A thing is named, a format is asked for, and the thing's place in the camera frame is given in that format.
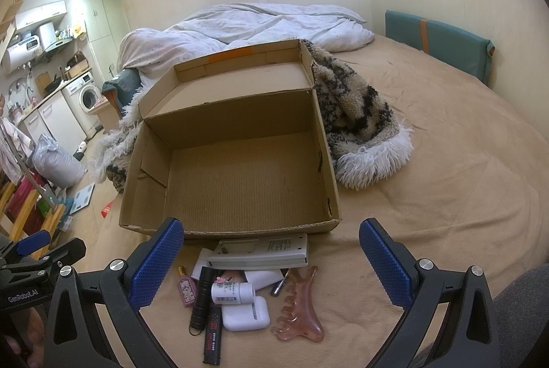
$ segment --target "open cardboard box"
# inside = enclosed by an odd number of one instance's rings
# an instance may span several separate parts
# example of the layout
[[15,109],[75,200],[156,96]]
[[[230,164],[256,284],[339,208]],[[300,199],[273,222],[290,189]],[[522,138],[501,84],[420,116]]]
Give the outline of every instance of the open cardboard box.
[[298,40],[180,63],[139,102],[144,119],[120,225],[185,237],[321,233],[340,221],[312,58]]

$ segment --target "upper cabinet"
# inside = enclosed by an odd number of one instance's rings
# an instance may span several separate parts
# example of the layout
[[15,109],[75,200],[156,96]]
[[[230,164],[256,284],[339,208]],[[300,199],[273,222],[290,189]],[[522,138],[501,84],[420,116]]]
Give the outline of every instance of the upper cabinet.
[[53,21],[55,25],[63,19],[66,13],[65,1],[57,1],[20,12],[15,15],[16,32],[34,30],[39,25],[48,21]]
[[99,40],[110,35],[103,0],[80,0],[89,41]]

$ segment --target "washing machine door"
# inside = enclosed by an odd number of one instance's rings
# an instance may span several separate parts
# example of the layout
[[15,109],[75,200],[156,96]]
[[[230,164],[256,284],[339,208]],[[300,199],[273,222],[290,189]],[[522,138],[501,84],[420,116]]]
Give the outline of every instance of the washing machine door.
[[93,84],[84,86],[80,91],[79,102],[84,113],[88,114],[97,100],[101,98],[100,89]]

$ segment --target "gua sha comb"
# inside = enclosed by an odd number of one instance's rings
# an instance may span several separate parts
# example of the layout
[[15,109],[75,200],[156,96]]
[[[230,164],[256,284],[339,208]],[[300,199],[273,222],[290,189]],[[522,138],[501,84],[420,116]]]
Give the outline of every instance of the gua sha comb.
[[318,267],[311,267],[305,278],[299,275],[297,269],[289,270],[290,295],[284,299],[289,305],[282,308],[283,315],[277,319],[283,328],[273,327],[272,331],[282,341],[304,336],[314,342],[321,342],[324,339],[324,328],[316,316],[311,299],[312,282]]

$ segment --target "hand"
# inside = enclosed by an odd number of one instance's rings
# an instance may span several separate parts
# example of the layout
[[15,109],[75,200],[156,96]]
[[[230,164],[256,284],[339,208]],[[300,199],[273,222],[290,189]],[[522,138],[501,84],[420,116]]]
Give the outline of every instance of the hand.
[[[35,308],[29,309],[27,337],[32,343],[31,355],[28,356],[28,368],[42,368],[44,366],[44,323]],[[21,348],[15,339],[5,337],[12,351],[20,355]]]

